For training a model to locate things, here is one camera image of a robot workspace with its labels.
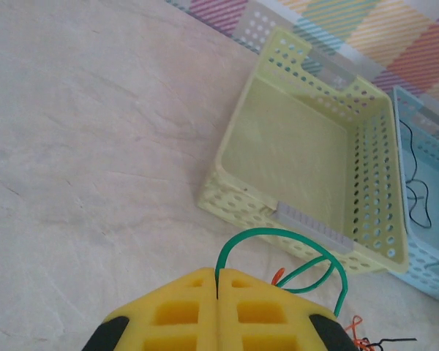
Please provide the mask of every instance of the marble floor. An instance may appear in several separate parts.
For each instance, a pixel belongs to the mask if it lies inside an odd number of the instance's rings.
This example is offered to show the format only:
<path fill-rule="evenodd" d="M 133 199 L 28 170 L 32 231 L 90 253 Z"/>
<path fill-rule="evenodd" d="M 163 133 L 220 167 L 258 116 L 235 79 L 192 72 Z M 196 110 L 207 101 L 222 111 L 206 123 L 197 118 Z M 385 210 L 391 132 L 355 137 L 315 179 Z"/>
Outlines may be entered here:
<path fill-rule="evenodd" d="M 80 350 L 215 264 L 238 229 L 194 199 L 256 58 L 162 0 L 0 1 L 0 351 Z M 267 281 L 299 264 L 258 239 L 229 260 Z M 393 276 L 350 277 L 356 313 L 361 336 L 419 340 L 386 350 L 439 350 L 439 303 Z"/>

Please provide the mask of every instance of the yellow foam block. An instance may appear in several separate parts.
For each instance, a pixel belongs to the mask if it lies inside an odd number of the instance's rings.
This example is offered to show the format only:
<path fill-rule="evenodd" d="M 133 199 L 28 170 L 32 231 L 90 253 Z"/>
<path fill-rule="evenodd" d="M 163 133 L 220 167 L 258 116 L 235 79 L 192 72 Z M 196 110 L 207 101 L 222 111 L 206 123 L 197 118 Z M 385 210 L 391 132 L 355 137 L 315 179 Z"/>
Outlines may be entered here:
<path fill-rule="evenodd" d="M 213 268 L 187 274 L 109 314 L 83 351 L 352 350 L 326 347 L 310 318 L 336 317 L 316 303 L 233 269 L 218 287 Z"/>

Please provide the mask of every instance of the green cable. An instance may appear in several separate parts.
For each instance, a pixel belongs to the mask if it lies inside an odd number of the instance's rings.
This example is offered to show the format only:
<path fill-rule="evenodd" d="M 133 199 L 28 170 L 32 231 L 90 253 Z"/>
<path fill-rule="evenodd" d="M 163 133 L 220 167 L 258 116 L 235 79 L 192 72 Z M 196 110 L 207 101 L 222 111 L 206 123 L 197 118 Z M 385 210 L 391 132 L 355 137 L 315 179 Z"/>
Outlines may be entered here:
<path fill-rule="evenodd" d="M 303 264 L 301 267 L 295 269 L 294 271 L 289 273 L 285 278 L 283 278 L 279 282 L 277 282 L 276 286 L 277 287 L 282 287 L 283 285 L 288 283 L 295 276 L 298 276 L 299 274 L 307 271 L 313 265 L 317 265 L 318 263 L 320 263 L 320 262 L 322 262 L 324 260 L 325 260 L 324 256 L 319 256 L 319 257 L 316 257 L 316 258 L 310 260 L 308 263 Z"/>
<path fill-rule="evenodd" d="M 302 287 L 300 289 L 286 289 L 286 290 L 292 294 L 304 294 L 304 293 L 308 293 L 309 291 L 313 291 L 314 289 L 321 286 L 330 277 L 331 272 L 333 272 L 334 268 L 335 268 L 334 265 L 330 265 L 329 269 L 327 269 L 327 272 L 325 272 L 325 274 L 319 280 L 317 280 L 314 284 L 312 284 L 308 287 Z M 291 280 L 292 278 L 294 278 L 295 276 L 297 276 L 299 274 L 299 273 L 293 274 L 293 272 L 288 274 L 283 280 L 285 280 L 286 278 L 288 278 L 289 276 L 292 275 L 292 277 L 290 277 L 288 279 L 288 280 Z M 285 283 L 282 283 L 282 281 L 280 281 L 278 284 L 279 284 L 279 287 L 282 287 Z"/>
<path fill-rule="evenodd" d="M 297 276 L 298 274 L 307 270 L 312 265 L 315 265 L 315 264 L 321 262 L 321 260 L 325 260 L 325 259 L 329 260 L 331 262 L 331 266 L 329 267 L 327 272 L 322 276 L 322 278 L 320 278 L 313 285 L 311 285 L 307 288 L 304 288 L 304 290 L 310 291 L 310 290 L 315 289 L 317 286 L 321 285 L 324 281 L 326 281 L 327 278 L 330 276 L 331 272 L 333 271 L 334 267 L 337 268 L 337 270 L 340 274 L 340 278 L 342 280 L 342 291 L 340 292 L 340 294 L 338 296 L 338 300 L 337 300 L 337 303 L 336 303 L 335 309 L 334 309 L 334 314 L 336 317 L 338 317 L 340 310 L 342 309 L 343 301 L 344 301 L 345 296 L 348 292 L 348 278 L 346 276 L 346 273 L 345 273 L 345 270 L 343 269 L 342 264 L 330 252 L 328 252 L 326 249 L 324 249 L 321 245 L 306 238 L 305 236 L 302 236 L 301 234 L 294 233 L 294 232 L 291 232 L 289 230 L 283 230 L 283 229 L 277 229 L 277 228 L 253 228 L 253 229 L 245 230 L 245 231 L 239 233 L 238 235 L 233 236 L 221 249 L 221 252 L 219 253 L 219 256 L 218 256 L 217 265 L 214 269 L 214 276 L 215 276 L 216 283 L 217 283 L 217 289 L 218 289 L 218 284 L 219 284 L 219 280 L 220 280 L 220 270 L 226 266 L 226 260 L 228 259 L 228 255 L 229 255 L 230 251 L 233 249 L 233 247 L 235 245 L 237 245 L 241 241 L 248 239 L 248 238 L 251 238 L 253 236 L 257 236 L 257 235 L 273 235 L 273 236 L 281 236 L 284 238 L 294 239 L 294 240 L 302 242 L 305 245 L 312 247 L 315 251 L 321 253 L 322 257 L 324 257 L 324 258 L 317 257 L 314 260 L 311 260 L 310 262 L 308 262 L 307 264 L 304 264 L 300 268 L 297 268 L 296 270 L 294 270 L 293 272 L 288 274 L 282 280 L 282 281 L 285 280 L 285 283 L 288 282 L 290 279 L 292 279 L 294 276 Z M 285 289 L 285 290 L 287 290 L 291 293 L 292 291 L 294 291 L 296 289 L 294 289 L 294 290 L 293 289 Z"/>
<path fill-rule="evenodd" d="M 277 282 L 277 287 L 283 287 L 286 283 L 288 283 L 291 279 L 295 278 L 299 274 L 303 273 L 307 269 L 311 268 L 313 265 L 317 265 L 318 263 L 324 261 L 326 258 L 324 256 L 316 257 L 313 260 L 310 260 L 308 263 L 303 264 L 301 267 L 295 269 L 291 273 L 289 273 L 285 278 L 281 279 L 279 282 Z M 308 286 L 308 287 L 302 287 L 300 289 L 286 289 L 290 293 L 293 294 L 304 294 L 308 293 L 309 291 L 313 291 L 317 287 L 321 286 L 331 275 L 331 272 L 334 270 L 334 265 L 330 265 L 329 269 L 327 269 L 327 272 L 314 284 Z"/>

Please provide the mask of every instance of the black wire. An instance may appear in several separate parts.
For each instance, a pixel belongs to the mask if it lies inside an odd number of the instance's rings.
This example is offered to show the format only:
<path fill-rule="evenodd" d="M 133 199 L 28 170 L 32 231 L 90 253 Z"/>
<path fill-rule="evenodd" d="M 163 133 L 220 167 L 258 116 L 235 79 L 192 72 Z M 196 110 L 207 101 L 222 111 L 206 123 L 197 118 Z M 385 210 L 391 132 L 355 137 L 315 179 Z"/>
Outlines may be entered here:
<path fill-rule="evenodd" d="M 416 193 L 413 191 L 413 189 L 411 189 L 411 188 L 408 186 L 408 184 L 413 183 L 413 182 L 421 183 L 421 184 L 424 185 L 424 187 L 426 188 L 426 197 L 417 197 L 417 196 L 416 196 Z M 429 217 L 429 212 L 428 212 L 428 210 L 427 210 L 427 199 L 428 199 L 428 197 L 429 197 L 429 188 L 427 187 L 427 184 L 424 183 L 423 181 L 418 180 L 418 179 L 413 179 L 413 180 L 410 181 L 409 183 L 407 182 L 407 189 L 409 189 L 409 190 L 415 195 L 415 197 L 414 197 L 415 203 L 411 206 L 411 208 L 410 208 L 410 210 L 409 210 L 409 212 L 408 212 L 408 215 L 409 215 L 410 219 L 411 219 L 413 222 L 415 222 L 417 225 L 419 225 L 421 228 L 424 228 L 424 229 L 430 229 L 430 228 L 432 228 L 431 217 Z M 412 211 L 415 209 L 415 207 L 416 207 L 416 204 L 417 204 L 417 202 L 418 202 L 418 199 L 422 199 L 422 198 L 424 198 L 424 213 L 426 214 L 426 218 L 427 218 L 427 220 L 428 220 L 428 222 L 429 222 L 428 225 L 424 225 L 424 224 L 421 224 L 421 223 L 417 222 L 417 221 L 413 218 L 413 216 L 411 215 L 411 212 L 412 212 Z"/>
<path fill-rule="evenodd" d="M 379 347 L 380 351 L 383 351 L 382 343 L 383 342 L 399 342 L 399 341 L 418 341 L 416 338 L 404 338 L 404 339 L 381 339 L 379 342 L 375 342 L 373 344 L 365 345 L 366 347 Z"/>
<path fill-rule="evenodd" d="M 430 228 L 432 228 L 432 222 L 431 222 L 431 217 L 429 217 L 429 211 L 427 209 L 427 199 L 429 197 L 429 188 L 428 188 L 427 184 L 424 181 L 421 181 L 419 179 L 415 179 L 416 173 L 418 172 L 418 161 L 416 159 L 415 151 L 413 150 L 413 130 L 410 128 L 410 126 L 408 126 L 401 119 L 400 119 L 400 123 L 402 123 L 410 131 L 410 150 L 411 150 L 411 154 L 413 155 L 413 160 L 415 162 L 415 169 L 413 171 L 413 175 L 411 176 L 410 180 L 405 182 L 407 189 L 410 190 L 413 193 L 413 195 L 414 195 L 414 197 L 408 197 L 408 199 L 409 200 L 415 200 L 415 203 L 410 207 L 410 210 L 408 211 L 408 216 L 413 221 L 413 223 L 417 224 L 419 227 L 424 228 L 424 229 L 430 229 Z M 414 192 L 414 190 L 411 189 L 408 186 L 408 184 L 411 184 L 413 182 L 421 183 L 421 184 L 424 185 L 424 187 L 426 188 L 426 197 L 418 197 L 418 195 Z M 411 214 L 413 212 L 413 210 L 415 209 L 416 204 L 418 203 L 418 200 L 421 200 L 421 199 L 424 199 L 424 212 L 426 213 L 426 218 L 427 218 L 427 220 L 429 222 L 428 225 L 421 224 L 420 222 L 415 220 L 413 218 L 413 215 Z"/>
<path fill-rule="evenodd" d="M 407 125 L 404 121 L 400 119 L 400 123 L 403 124 L 405 127 L 408 128 L 410 131 L 410 150 L 411 154 L 413 155 L 413 160 L 415 161 L 415 170 L 413 171 L 413 175 L 411 176 L 411 181 L 415 178 L 416 172 L 418 172 L 418 161 L 416 160 L 415 151 L 413 150 L 413 130 L 410 128 L 409 125 Z"/>

